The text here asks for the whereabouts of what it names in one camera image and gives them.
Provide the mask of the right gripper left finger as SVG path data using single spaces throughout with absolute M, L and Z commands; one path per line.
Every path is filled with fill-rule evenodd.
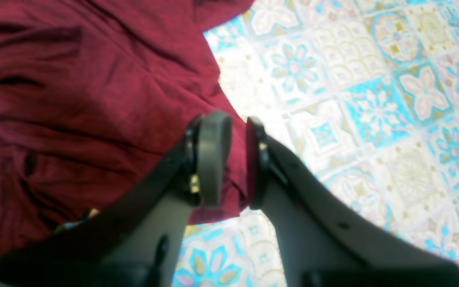
M 218 208 L 231 117 L 193 120 L 180 142 L 110 207 L 0 258 L 0 287 L 168 287 L 198 207 Z

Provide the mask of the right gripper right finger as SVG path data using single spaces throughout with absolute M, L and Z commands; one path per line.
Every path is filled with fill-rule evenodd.
M 275 228 L 289 287 L 459 287 L 459 266 L 375 226 L 334 196 L 254 116 L 249 207 Z

